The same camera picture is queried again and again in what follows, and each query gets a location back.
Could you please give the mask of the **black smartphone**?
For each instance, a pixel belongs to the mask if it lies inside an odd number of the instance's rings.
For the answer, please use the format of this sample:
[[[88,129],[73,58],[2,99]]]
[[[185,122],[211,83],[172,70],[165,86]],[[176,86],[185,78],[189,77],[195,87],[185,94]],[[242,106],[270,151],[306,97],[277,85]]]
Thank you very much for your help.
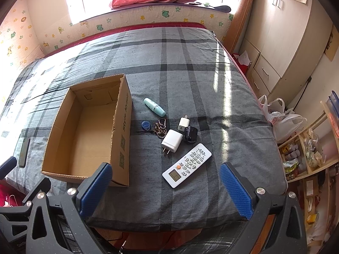
[[[30,141],[30,138],[24,138],[22,141],[21,151],[19,155],[19,167],[21,168],[24,168],[26,165]]]

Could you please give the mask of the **blue key fob tag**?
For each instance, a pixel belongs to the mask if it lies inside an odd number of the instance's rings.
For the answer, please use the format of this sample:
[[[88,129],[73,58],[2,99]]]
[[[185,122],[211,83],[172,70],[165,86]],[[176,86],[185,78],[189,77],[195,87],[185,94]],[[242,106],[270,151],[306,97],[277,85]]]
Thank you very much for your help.
[[[152,132],[152,125],[149,121],[145,120],[141,123],[141,131],[138,133],[151,133]]]

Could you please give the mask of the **beige wardrobe with drawers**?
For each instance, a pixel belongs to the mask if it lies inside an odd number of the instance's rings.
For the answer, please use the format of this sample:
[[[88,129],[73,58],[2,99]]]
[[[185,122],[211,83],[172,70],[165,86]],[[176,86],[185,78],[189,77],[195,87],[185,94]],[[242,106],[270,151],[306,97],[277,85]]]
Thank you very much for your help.
[[[254,0],[240,52],[257,97],[290,103],[318,65],[332,30],[318,0]]]

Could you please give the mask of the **brown cardboard box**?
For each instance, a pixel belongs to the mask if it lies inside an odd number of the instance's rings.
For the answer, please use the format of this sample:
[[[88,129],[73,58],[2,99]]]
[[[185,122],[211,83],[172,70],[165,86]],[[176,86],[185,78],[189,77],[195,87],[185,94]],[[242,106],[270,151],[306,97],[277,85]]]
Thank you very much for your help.
[[[104,162],[110,186],[129,186],[132,96],[125,75],[71,86],[49,134],[41,172],[80,183]]]

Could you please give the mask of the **wooden shelf with snacks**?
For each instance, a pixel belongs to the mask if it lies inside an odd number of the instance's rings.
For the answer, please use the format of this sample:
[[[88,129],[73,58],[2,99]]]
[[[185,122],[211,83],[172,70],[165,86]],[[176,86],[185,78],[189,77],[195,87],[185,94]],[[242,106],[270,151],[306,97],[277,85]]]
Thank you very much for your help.
[[[323,248],[338,226],[338,122],[330,104],[321,106],[314,122],[279,146],[311,253]]]

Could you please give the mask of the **teal cylindrical bottle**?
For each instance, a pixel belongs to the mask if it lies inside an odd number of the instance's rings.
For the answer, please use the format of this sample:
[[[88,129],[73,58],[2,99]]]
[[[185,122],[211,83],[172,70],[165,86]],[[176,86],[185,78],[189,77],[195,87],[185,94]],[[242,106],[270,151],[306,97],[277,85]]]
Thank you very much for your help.
[[[154,112],[156,115],[160,116],[160,117],[164,117],[166,115],[165,110],[159,106],[157,103],[155,103],[153,100],[149,99],[149,98],[145,98],[144,99],[144,104],[152,111]]]

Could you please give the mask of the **white air conditioner remote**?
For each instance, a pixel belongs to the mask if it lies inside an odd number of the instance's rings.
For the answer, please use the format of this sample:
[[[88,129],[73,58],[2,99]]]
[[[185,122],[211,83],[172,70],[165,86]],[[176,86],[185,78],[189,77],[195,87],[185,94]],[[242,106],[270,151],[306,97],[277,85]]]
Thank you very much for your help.
[[[212,153],[202,143],[199,143],[164,171],[162,177],[174,189],[192,176],[211,157]]]

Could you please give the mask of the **black round charger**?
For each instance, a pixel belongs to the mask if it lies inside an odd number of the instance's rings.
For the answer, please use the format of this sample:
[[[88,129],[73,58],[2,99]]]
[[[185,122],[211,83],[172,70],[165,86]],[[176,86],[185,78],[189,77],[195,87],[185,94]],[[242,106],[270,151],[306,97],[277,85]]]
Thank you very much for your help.
[[[184,140],[187,143],[195,143],[198,137],[198,129],[192,126],[188,126],[184,131]]]

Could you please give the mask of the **small white charger plug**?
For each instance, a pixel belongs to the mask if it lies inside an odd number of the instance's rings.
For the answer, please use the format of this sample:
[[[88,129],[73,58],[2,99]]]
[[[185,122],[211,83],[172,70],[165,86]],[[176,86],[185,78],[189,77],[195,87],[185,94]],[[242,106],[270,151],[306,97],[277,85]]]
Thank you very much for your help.
[[[187,127],[190,125],[190,120],[187,115],[184,117],[181,117],[179,124],[178,124],[178,130],[180,132],[184,132]]]

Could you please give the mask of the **large white charger plug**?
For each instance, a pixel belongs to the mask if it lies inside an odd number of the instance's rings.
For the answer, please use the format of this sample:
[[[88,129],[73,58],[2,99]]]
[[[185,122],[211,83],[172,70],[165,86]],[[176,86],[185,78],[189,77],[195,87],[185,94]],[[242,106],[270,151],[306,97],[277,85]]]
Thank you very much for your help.
[[[183,134],[175,130],[169,130],[161,142],[161,148],[163,149],[162,152],[167,152],[167,154],[175,153],[181,144],[182,139]]]

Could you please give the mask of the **metal keychain with carabiner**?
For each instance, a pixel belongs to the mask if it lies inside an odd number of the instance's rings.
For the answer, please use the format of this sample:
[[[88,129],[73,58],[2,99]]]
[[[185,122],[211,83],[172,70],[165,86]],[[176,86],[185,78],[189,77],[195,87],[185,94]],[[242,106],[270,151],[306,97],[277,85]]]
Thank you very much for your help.
[[[167,135],[167,120],[165,118],[161,118],[154,124],[153,132],[157,135],[158,138],[164,139]]]

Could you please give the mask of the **white plastic bags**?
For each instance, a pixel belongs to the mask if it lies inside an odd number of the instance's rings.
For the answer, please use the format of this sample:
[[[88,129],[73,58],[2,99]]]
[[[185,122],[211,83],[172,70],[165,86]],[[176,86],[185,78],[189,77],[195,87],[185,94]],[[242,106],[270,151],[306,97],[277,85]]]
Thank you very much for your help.
[[[262,95],[258,102],[266,119],[273,126],[274,137],[278,144],[297,134],[307,124],[305,117],[294,113],[292,109],[286,111],[285,102],[281,98],[276,98],[269,103],[267,96]]]

